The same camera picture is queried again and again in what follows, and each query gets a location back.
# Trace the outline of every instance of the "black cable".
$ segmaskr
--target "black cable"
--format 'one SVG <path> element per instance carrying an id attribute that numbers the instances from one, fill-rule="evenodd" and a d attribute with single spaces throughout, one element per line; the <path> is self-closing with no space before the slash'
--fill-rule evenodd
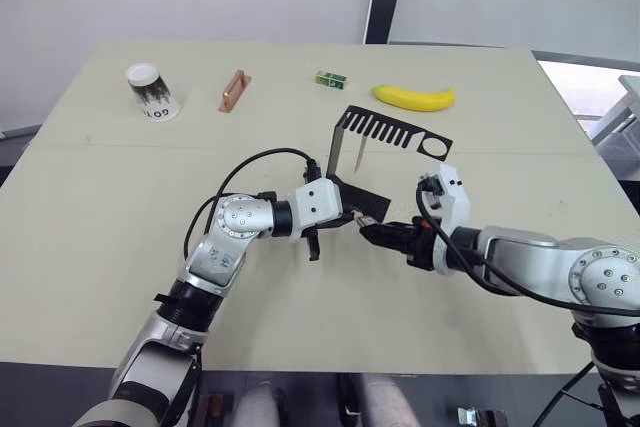
<path id="1" fill-rule="evenodd" d="M 225 192 L 222 194 L 222 197 L 226 197 L 227 195 L 233 195 L 233 193 Z M 191 240 L 191 234 L 193 233 L 193 229 L 195 228 L 196 223 L 198 222 L 198 219 L 200 218 L 200 215 L 202 215 L 202 212 L 204 211 L 204 209 L 206 209 L 207 205 L 213 202 L 215 198 L 216 196 L 214 195 L 213 197 L 209 197 L 207 200 L 205 200 L 204 203 L 198 208 L 196 215 L 193 216 L 193 219 L 189 224 L 189 228 L 187 229 L 187 233 L 184 236 L 184 243 L 182 245 L 182 253 L 184 255 L 185 260 L 187 260 L 187 257 L 189 257 L 189 241 Z"/>
<path id="2" fill-rule="evenodd" d="M 193 427 L 193 423 L 198 416 L 198 404 L 200 403 L 200 386 L 202 385 L 202 352 L 201 349 L 196 351 L 196 385 L 193 388 L 193 397 L 191 398 L 191 408 L 189 409 L 189 419 L 187 427 Z"/>
<path id="3" fill-rule="evenodd" d="M 556 404 L 558 402 L 560 402 L 560 399 L 562 399 L 562 396 L 564 395 L 564 393 L 562 391 L 563 390 L 568 391 L 569 389 L 571 389 L 574 385 L 576 385 L 578 382 L 580 382 L 580 380 L 582 380 L 582 378 L 585 375 L 587 375 L 591 369 L 593 369 L 593 362 L 589 362 L 580 372 L 578 372 L 576 375 L 574 375 L 569 380 L 569 382 L 564 384 L 562 386 L 562 388 L 560 390 L 558 390 L 558 392 L 556 392 L 555 395 L 551 398 L 551 400 L 545 406 L 545 408 L 542 410 L 542 412 L 540 412 L 540 415 L 538 416 L 536 421 L 533 423 L 533 427 L 540 427 L 542 425 L 542 423 L 545 421 L 545 419 L 549 416 L 551 411 L 554 409 Z"/>
<path id="4" fill-rule="evenodd" d="M 611 413 L 613 413 L 612 410 L 605 409 L 603 406 L 601 406 L 599 404 L 596 404 L 595 402 L 589 402 L 588 400 L 581 399 L 577 395 L 573 395 L 573 394 L 569 393 L 569 391 L 567 391 L 567 390 L 560 390 L 560 392 L 562 392 L 562 395 L 564 395 L 566 397 L 569 397 L 570 399 L 575 400 L 576 402 L 580 402 L 581 404 L 586 405 L 587 407 L 591 407 L 592 409 L 599 410 L 600 412 L 611 412 Z"/>
<path id="5" fill-rule="evenodd" d="M 289 147 L 281 147 L 281 148 L 278 148 L 278 149 L 264 150 L 262 152 L 259 152 L 259 153 L 255 154 L 255 155 L 252 155 L 248 159 L 245 159 L 240 165 L 238 165 L 235 169 L 233 169 L 229 173 L 229 175 L 227 175 L 226 179 L 224 179 L 224 181 L 220 185 L 220 188 L 218 189 L 218 192 L 216 193 L 216 195 L 214 195 L 212 197 L 213 204 L 211 205 L 211 210 L 209 210 L 209 216 L 207 217 L 207 224 L 206 224 L 206 226 L 204 228 L 204 233 L 205 234 L 208 234 L 209 230 L 211 229 L 211 222 L 213 221 L 213 214 L 215 213 L 216 207 L 218 205 L 218 199 L 222 196 L 222 192 L 224 192 L 224 189 L 227 188 L 227 185 L 229 184 L 229 182 L 231 182 L 231 179 L 240 170 L 242 170 L 247 164 L 250 164 L 254 160 L 261 159 L 262 157 L 266 157 L 267 155 L 284 154 L 284 153 L 299 155 L 300 157 L 304 158 L 307 162 L 313 160 L 309 155 L 305 154 L 301 150 L 292 149 L 292 148 L 289 148 Z"/>
<path id="6" fill-rule="evenodd" d="M 475 270 L 473 270 L 473 267 L 471 267 L 471 265 L 469 265 L 469 262 L 467 262 L 467 259 L 462 254 L 462 252 L 460 252 L 460 250 L 453 243 L 451 238 L 445 233 L 444 230 L 442 230 L 442 227 L 440 227 L 440 225 L 433 219 L 433 217 L 431 216 L 431 214 L 427 210 L 427 207 L 424 205 L 424 201 L 422 200 L 422 192 L 423 192 L 423 186 L 422 186 L 422 183 L 419 183 L 418 184 L 418 188 L 416 189 L 416 203 L 418 204 L 418 210 L 420 211 L 420 215 L 422 215 L 422 217 L 424 217 L 427 220 L 427 222 L 431 225 L 431 227 L 440 236 L 440 238 L 445 243 L 447 248 L 456 257 L 456 260 L 462 266 L 462 268 L 467 273 L 467 275 L 469 277 L 471 277 L 471 279 L 476 284 L 478 284 L 484 290 L 486 290 L 488 292 L 491 292 L 492 294 L 513 297 L 514 294 L 512 294 L 510 292 L 505 292 L 504 290 L 499 289 L 499 288 L 489 284 L 480 275 L 478 275 L 478 273 Z"/>
<path id="7" fill-rule="evenodd" d="M 552 299 L 540 295 L 532 290 L 527 289 L 523 285 L 512 280 L 508 275 L 498 269 L 495 265 L 486 259 L 480 258 L 479 261 L 484 264 L 489 271 L 498 277 L 501 281 L 511 287 L 513 290 L 518 291 L 520 294 L 529 297 L 543 304 L 552 305 L 553 307 L 559 307 L 561 309 L 573 310 L 576 312 L 586 312 L 589 314 L 603 314 L 603 315 L 620 315 L 623 317 L 640 317 L 640 310 L 638 309 L 617 309 L 614 307 L 601 307 L 599 305 L 584 305 L 576 302 L 564 302 L 562 300 Z"/>
<path id="8" fill-rule="evenodd" d="M 473 268 L 471 267 L 471 265 L 467 261 L 466 257 L 462 254 L 462 252 L 460 252 L 460 250 L 453 243 L 451 238 L 442 230 L 442 228 L 440 228 L 440 226 L 437 223 L 433 222 L 433 217 L 431 217 L 431 215 L 427 211 L 427 208 L 424 205 L 424 201 L 422 200 L 422 192 L 423 192 L 423 185 L 422 185 L 422 182 L 421 182 L 421 183 L 418 184 L 418 188 L 416 189 L 416 202 L 418 204 L 418 209 L 420 210 L 420 214 L 425 219 L 427 219 L 427 222 L 432 224 L 432 226 L 433 226 L 434 230 L 436 231 L 436 233 L 440 236 L 440 238 L 444 241 L 446 246 L 455 255 L 456 260 L 462 265 L 462 268 L 469 275 L 469 277 L 471 277 L 478 285 L 480 285 L 480 287 L 482 287 L 482 288 L 484 288 L 486 290 L 489 290 L 485 285 L 483 285 L 483 283 L 485 282 L 484 279 L 482 279 L 482 277 L 480 277 L 473 270 Z M 482 256 L 478 255 L 477 252 L 474 252 L 474 251 L 469 250 L 469 249 L 463 249 L 463 250 L 468 250 L 469 253 L 471 253 L 472 255 L 474 255 L 476 257 L 477 262 L 479 264 L 485 265 L 487 267 L 487 269 L 489 269 L 489 271 L 492 274 L 494 274 L 496 277 L 498 277 L 502 282 L 507 284 L 513 290 L 515 290 L 516 292 L 520 293 L 521 295 L 524 295 L 525 297 L 529 297 L 529 298 L 531 298 L 533 300 L 537 300 L 538 302 L 542 302 L 543 304 L 551 305 L 553 307 L 559 307 L 561 309 L 573 310 L 573 311 L 576 311 L 576 312 L 586 312 L 586 313 L 589 313 L 589 314 L 620 315 L 620 316 L 623 316 L 623 317 L 640 317 L 640 309 L 617 309 L 617 308 L 614 308 L 614 307 L 601 307 L 601 306 L 598 306 L 598 305 L 585 305 L 585 304 L 578 304 L 576 302 L 564 302 L 562 300 L 556 300 L 556 299 L 552 299 L 550 297 L 546 297 L 544 295 L 540 295 L 540 294 L 538 294 L 538 293 L 536 293 L 536 292 L 534 292 L 532 290 L 527 289 L 523 285 L 520 285 L 516 281 L 512 280 L 507 274 L 505 274 L 500 269 L 498 269 L 490 261 L 488 261 L 487 259 L 484 259 L 484 258 L 482 258 Z"/>

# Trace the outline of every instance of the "paper cup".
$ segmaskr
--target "paper cup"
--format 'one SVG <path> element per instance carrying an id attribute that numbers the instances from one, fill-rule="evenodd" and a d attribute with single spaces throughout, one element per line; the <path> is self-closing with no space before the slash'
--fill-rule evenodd
<path id="1" fill-rule="evenodd" d="M 155 65 L 132 65 L 127 69 L 127 81 L 142 112 L 151 122 L 171 120 L 180 112 L 180 104 L 171 96 Z"/>

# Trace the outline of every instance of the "banana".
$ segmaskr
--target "banana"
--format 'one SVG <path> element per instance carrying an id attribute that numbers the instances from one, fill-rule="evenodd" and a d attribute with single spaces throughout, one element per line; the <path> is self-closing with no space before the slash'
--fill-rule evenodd
<path id="1" fill-rule="evenodd" d="M 376 99 L 402 109 L 419 112 L 436 112 L 451 107 L 456 100 L 456 92 L 449 87 L 445 92 L 424 93 L 400 89 L 393 85 L 376 85 L 373 89 Z"/>

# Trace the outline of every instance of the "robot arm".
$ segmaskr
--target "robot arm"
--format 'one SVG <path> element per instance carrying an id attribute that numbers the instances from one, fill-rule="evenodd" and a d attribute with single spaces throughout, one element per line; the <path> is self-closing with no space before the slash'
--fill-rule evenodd
<path id="1" fill-rule="evenodd" d="M 225 197 L 160 307 L 148 318 L 116 370 L 109 399 L 74 426 L 171 426 L 198 381 L 199 354 L 209 325 L 236 279 L 251 243 L 261 237 L 300 239 L 306 229 L 342 214 L 338 187 L 319 178 L 287 200 Z"/>
<path id="2" fill-rule="evenodd" d="M 640 260 L 623 247 L 595 239 L 556 240 L 553 237 L 500 227 L 466 227 L 469 201 L 456 170 L 440 165 L 421 179 L 435 220 L 468 260 L 461 265 L 436 229 L 424 218 L 411 224 L 379 224 L 356 216 L 361 234 L 370 242 L 407 255 L 407 263 L 443 275 L 463 271 L 494 293 L 520 295 L 487 268 L 546 299 L 580 306 L 640 309 Z M 615 409 L 627 418 L 640 412 L 640 316 L 572 310 L 574 334 L 587 341 L 593 362 L 605 380 Z M 609 425 L 628 425 L 620 417 Z"/>

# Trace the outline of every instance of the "beige table surface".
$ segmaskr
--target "beige table surface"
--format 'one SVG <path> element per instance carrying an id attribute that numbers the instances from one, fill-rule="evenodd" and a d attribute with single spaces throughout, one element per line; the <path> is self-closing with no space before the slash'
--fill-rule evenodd
<path id="1" fill-rule="evenodd" d="M 232 51 L 244 63 L 217 66 Z M 204 60 L 216 52 L 217 61 Z M 273 52 L 281 55 L 267 57 Z M 309 61 L 329 64 L 331 52 L 331 65 Z M 190 62 L 211 65 L 213 80 L 195 76 L 180 116 L 151 124 L 120 85 L 123 68 L 145 59 L 156 60 L 163 74 L 181 72 L 183 61 L 184 69 L 193 68 Z M 460 64 L 459 75 L 451 59 Z M 389 76 L 414 82 L 423 65 L 425 82 L 437 77 L 464 96 L 433 115 L 377 104 L 367 90 L 387 81 L 378 63 L 386 63 Z M 246 68 L 254 81 L 236 111 L 220 114 L 212 85 L 228 79 L 213 72 L 235 67 Z M 313 84 L 316 68 L 355 78 L 348 90 L 332 91 Z M 371 69 L 377 73 L 366 76 Z M 288 75 L 275 83 L 275 71 Z M 495 80 L 499 74 L 508 76 L 504 85 Z M 165 76 L 172 83 L 173 74 Z M 274 81 L 261 82 L 263 76 Z M 297 80 L 285 82 L 290 77 Z M 491 93 L 487 85 L 503 89 Z M 184 231 L 202 199 L 261 148 L 303 147 L 324 166 L 331 128 L 350 103 L 453 138 L 448 163 L 465 181 L 472 226 L 592 236 L 640 251 L 640 219 L 526 52 L 108 42 L 0 189 L 0 326 L 7 339 L 0 361 L 115 366 L 156 307 L 153 296 L 168 290 L 181 265 Z M 259 121 L 249 120 L 252 111 Z M 292 119 L 305 119 L 308 127 Z M 356 145 L 345 136 L 343 178 L 392 198 L 389 220 L 408 219 L 415 213 L 416 178 L 436 162 L 369 142 L 354 174 Z M 290 156 L 256 163 L 233 187 L 284 194 L 299 185 L 301 164 Z M 206 368 L 556 373 L 575 371 L 588 358 L 567 312 L 491 296 L 462 274 L 445 278 L 411 268 L 399 254 L 368 245 L 353 225 L 323 232 L 321 249 L 321 260 L 310 263 L 304 242 L 254 243 L 212 325 Z"/>

